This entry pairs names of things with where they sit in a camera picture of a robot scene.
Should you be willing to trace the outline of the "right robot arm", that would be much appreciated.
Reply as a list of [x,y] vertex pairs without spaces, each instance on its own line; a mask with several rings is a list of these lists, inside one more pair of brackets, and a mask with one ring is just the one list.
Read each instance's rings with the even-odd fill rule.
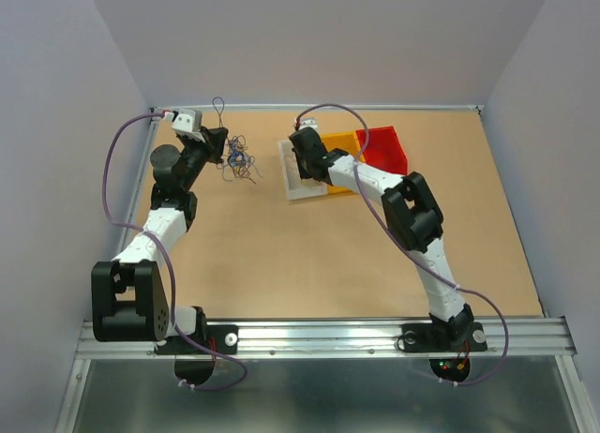
[[443,246],[443,213],[426,179],[418,172],[401,175],[381,171],[341,149],[327,150],[312,127],[290,136],[303,179],[344,187],[361,195],[395,245],[417,268],[426,292],[430,324],[410,336],[423,338],[439,350],[451,350],[465,340],[473,311],[459,291]]

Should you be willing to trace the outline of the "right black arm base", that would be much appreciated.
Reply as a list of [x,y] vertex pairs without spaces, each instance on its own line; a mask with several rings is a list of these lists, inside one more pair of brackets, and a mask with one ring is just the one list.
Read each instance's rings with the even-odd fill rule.
[[488,344],[479,322],[471,323],[457,338],[452,338],[441,326],[426,322],[401,324],[396,347],[407,353],[452,353],[465,351],[466,347],[469,351],[486,351]]

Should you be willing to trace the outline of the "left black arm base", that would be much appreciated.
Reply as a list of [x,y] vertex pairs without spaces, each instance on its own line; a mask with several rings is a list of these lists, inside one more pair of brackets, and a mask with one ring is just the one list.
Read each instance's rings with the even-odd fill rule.
[[[227,355],[237,354],[239,328],[235,324],[209,323],[202,327],[199,333],[189,334],[188,337],[210,351]],[[180,335],[175,334],[157,343],[154,346],[154,353],[158,356],[195,355],[204,354],[204,351],[199,350]]]

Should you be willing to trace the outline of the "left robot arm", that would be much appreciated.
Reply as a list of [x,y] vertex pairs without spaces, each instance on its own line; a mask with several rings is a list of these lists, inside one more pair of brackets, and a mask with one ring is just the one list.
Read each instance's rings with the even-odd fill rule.
[[164,256],[190,229],[198,199],[191,190],[206,164],[220,164],[229,130],[202,127],[202,140],[182,134],[178,149],[157,147],[150,155],[154,184],[150,210],[131,242],[110,261],[91,271],[93,332],[100,342],[159,342],[176,334],[186,351],[201,351],[209,331],[194,320],[174,327],[174,302],[161,280]]

